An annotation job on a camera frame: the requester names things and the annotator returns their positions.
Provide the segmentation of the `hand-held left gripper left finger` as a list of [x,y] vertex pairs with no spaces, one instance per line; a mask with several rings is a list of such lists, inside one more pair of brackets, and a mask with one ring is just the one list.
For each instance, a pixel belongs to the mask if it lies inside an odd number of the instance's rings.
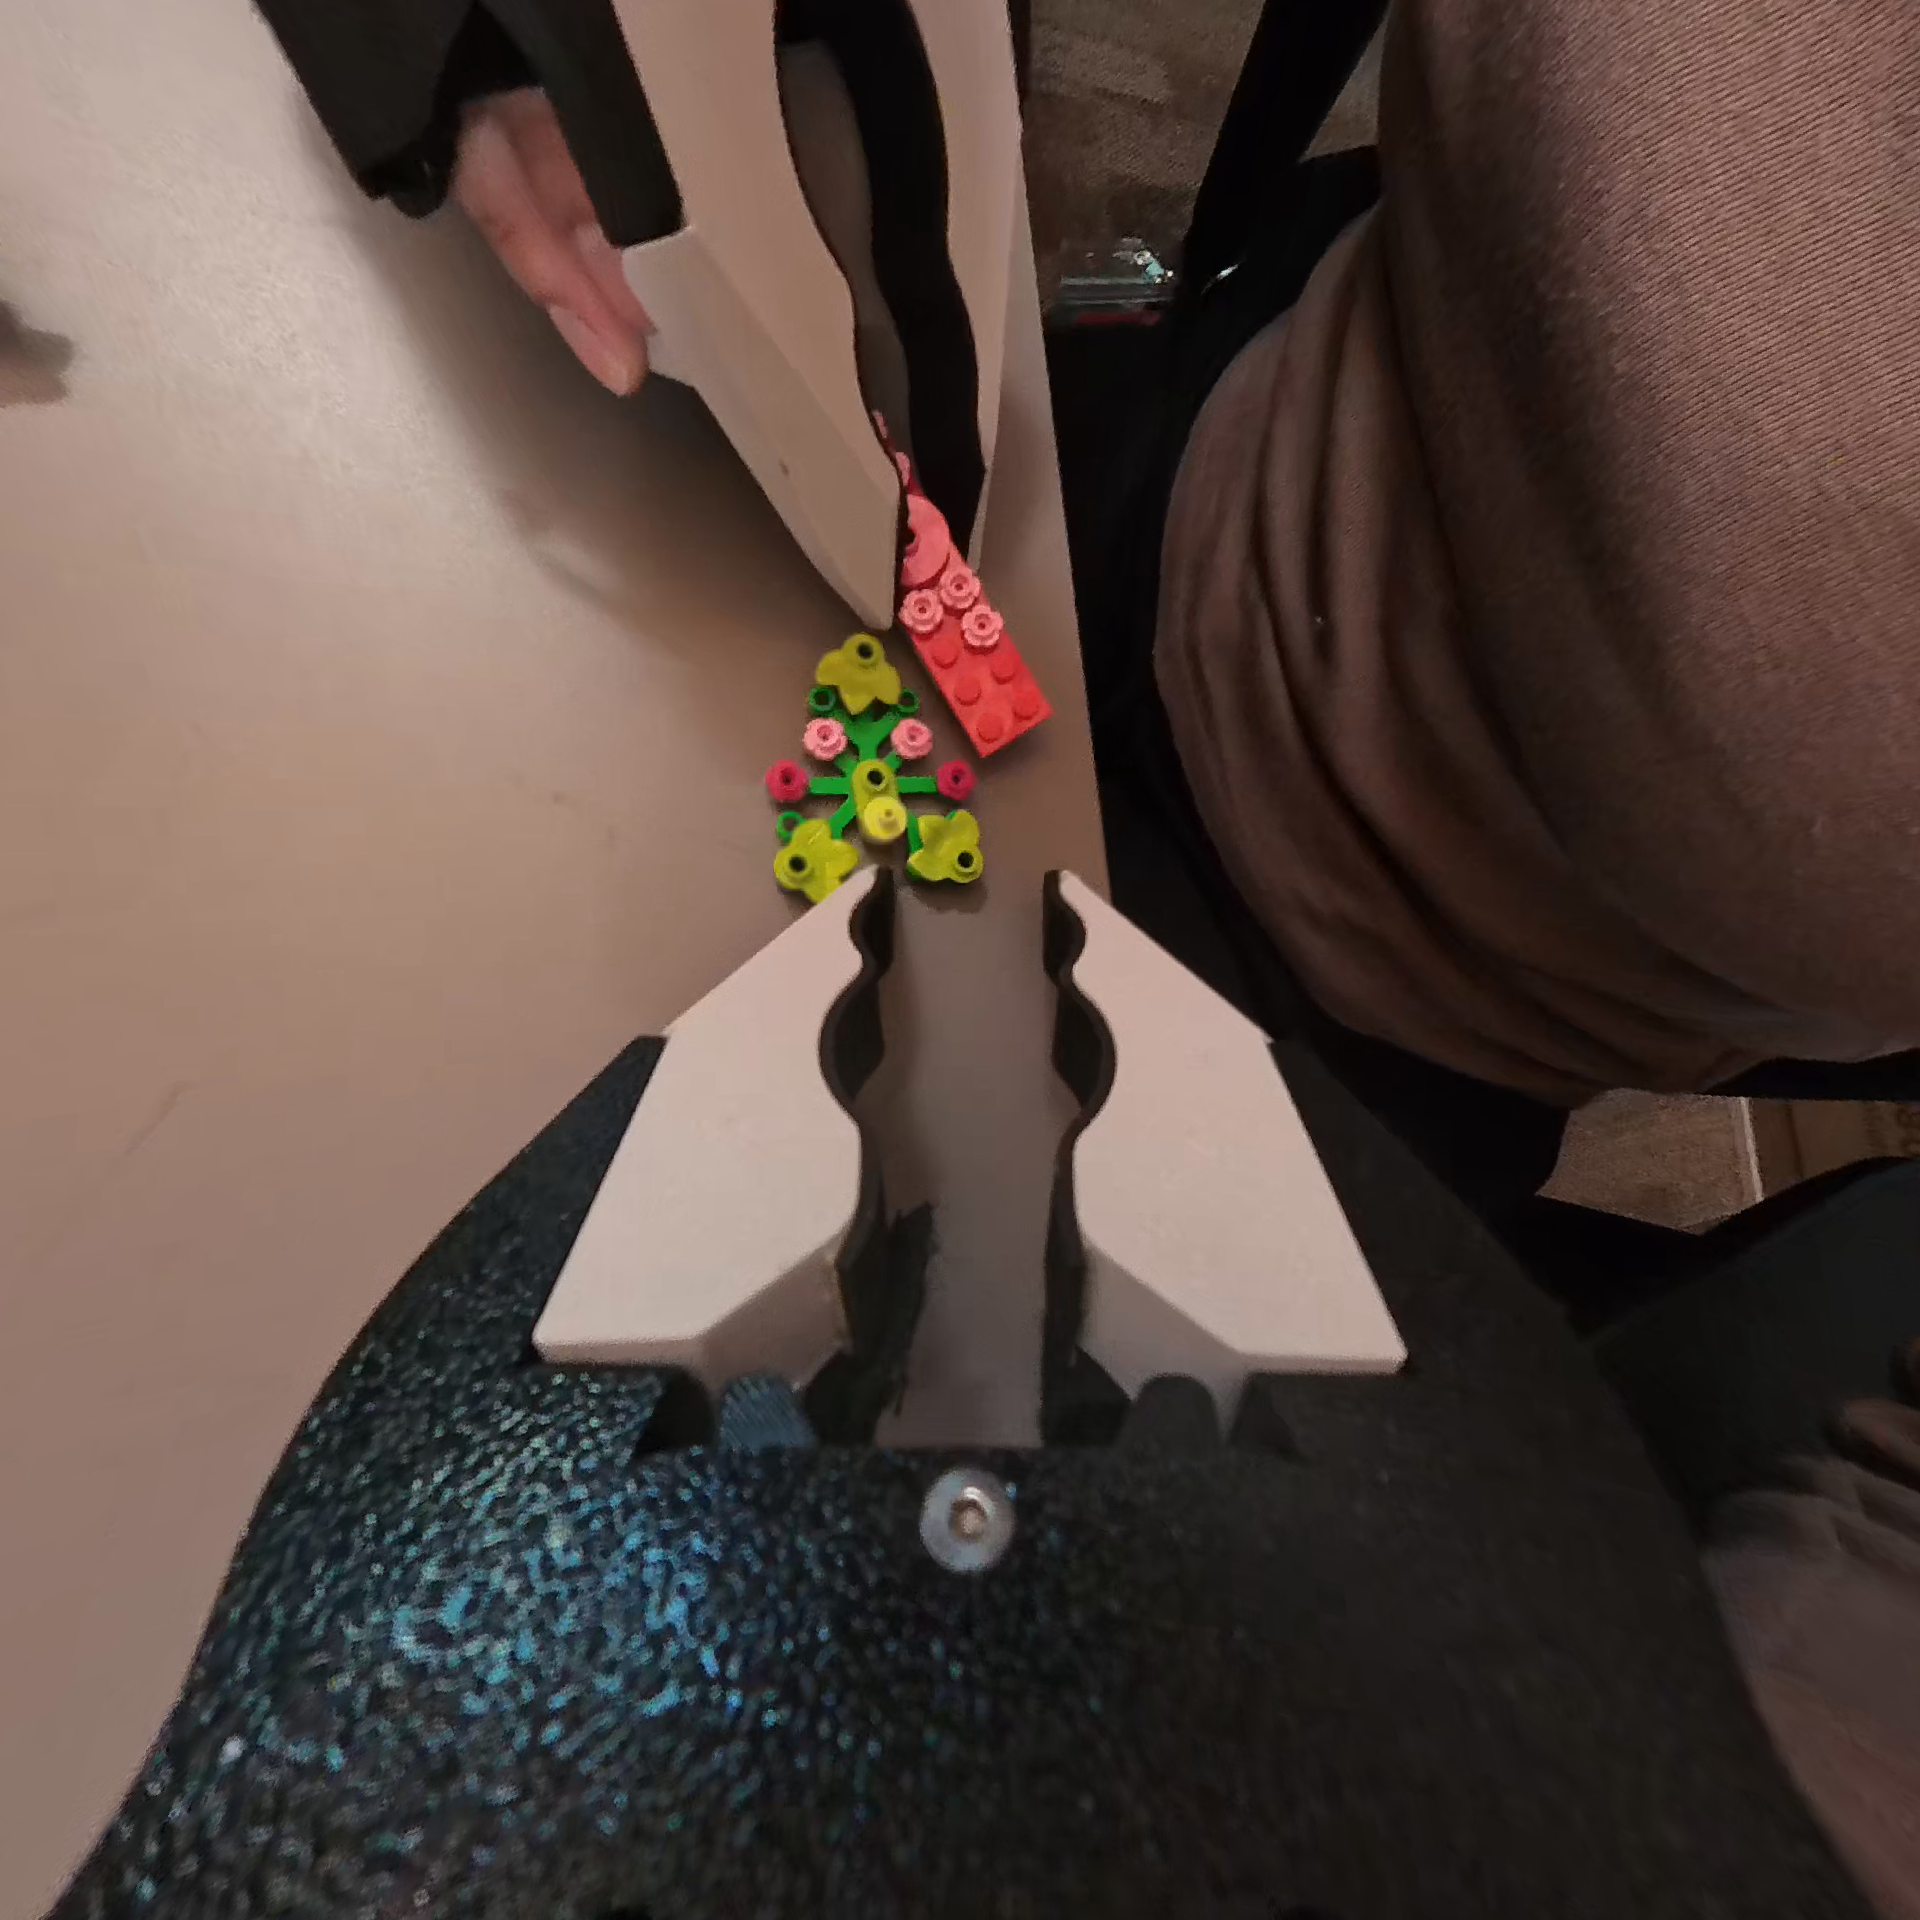
[[535,1322],[556,1363],[799,1390],[815,1426],[875,1426],[924,1305],[929,1211],[888,1218],[854,1106],[882,1056],[897,881],[862,871],[663,1034]]

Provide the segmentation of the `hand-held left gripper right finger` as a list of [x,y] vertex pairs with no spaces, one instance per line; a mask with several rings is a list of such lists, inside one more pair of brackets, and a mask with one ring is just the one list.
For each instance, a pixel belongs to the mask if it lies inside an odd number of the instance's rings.
[[1395,1375],[1407,1342],[1251,1017],[1075,873],[1043,887],[1078,1113],[1048,1221],[1043,1405],[1161,1378]]

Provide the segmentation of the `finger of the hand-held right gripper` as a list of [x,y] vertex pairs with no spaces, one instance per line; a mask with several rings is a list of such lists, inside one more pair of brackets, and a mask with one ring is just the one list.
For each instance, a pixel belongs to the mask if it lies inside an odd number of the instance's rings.
[[970,560],[985,544],[1008,313],[1030,242],[1024,14],[1001,2],[856,3],[872,209],[857,370]]
[[882,313],[873,195],[848,85],[755,2],[622,2],[679,226],[624,246],[652,370],[699,392],[823,579],[897,617],[903,483],[862,391],[905,394]]

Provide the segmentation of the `red lego plate pink flowers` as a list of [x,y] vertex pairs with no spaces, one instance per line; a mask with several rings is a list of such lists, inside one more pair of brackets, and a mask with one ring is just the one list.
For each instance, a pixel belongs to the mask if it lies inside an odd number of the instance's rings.
[[996,754],[1049,718],[1049,698],[912,461],[880,413],[873,423],[903,481],[897,624],[975,751]]

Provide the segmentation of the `green lego plant with flowers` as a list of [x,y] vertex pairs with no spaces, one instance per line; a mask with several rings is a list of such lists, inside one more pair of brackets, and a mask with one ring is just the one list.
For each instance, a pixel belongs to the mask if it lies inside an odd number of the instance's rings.
[[899,857],[920,885],[966,887],[988,871],[966,759],[932,755],[920,694],[866,631],[815,669],[800,754],[769,763],[776,885],[809,904],[848,881],[864,857]]

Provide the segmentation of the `person's right forearm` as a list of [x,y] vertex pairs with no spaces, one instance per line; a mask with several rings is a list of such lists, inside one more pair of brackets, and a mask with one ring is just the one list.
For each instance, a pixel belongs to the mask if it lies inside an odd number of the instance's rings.
[[347,174],[372,200],[423,218],[458,187],[480,207],[496,163],[491,135],[531,182],[574,202],[572,166],[528,26],[550,29],[564,3],[260,2]]

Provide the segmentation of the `person's right hand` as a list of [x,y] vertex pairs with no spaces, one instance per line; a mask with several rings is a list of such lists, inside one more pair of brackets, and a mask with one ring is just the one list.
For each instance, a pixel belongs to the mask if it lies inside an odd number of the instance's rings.
[[652,322],[544,91],[515,86],[464,107],[451,195],[583,368],[612,394],[633,394]]

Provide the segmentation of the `clear plastic packet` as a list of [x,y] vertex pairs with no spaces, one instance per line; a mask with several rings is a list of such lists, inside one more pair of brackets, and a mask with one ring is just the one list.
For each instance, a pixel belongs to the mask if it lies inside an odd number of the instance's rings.
[[1051,291],[1043,299],[1043,323],[1154,323],[1178,290],[1178,265],[1136,232],[1064,242]]

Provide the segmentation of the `person's brown shirt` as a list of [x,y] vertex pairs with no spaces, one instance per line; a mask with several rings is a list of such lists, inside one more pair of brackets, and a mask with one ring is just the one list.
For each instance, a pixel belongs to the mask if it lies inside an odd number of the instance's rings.
[[1915,3],[1393,3],[1159,589],[1329,1017],[1566,1106],[1915,1048],[1915,94]]

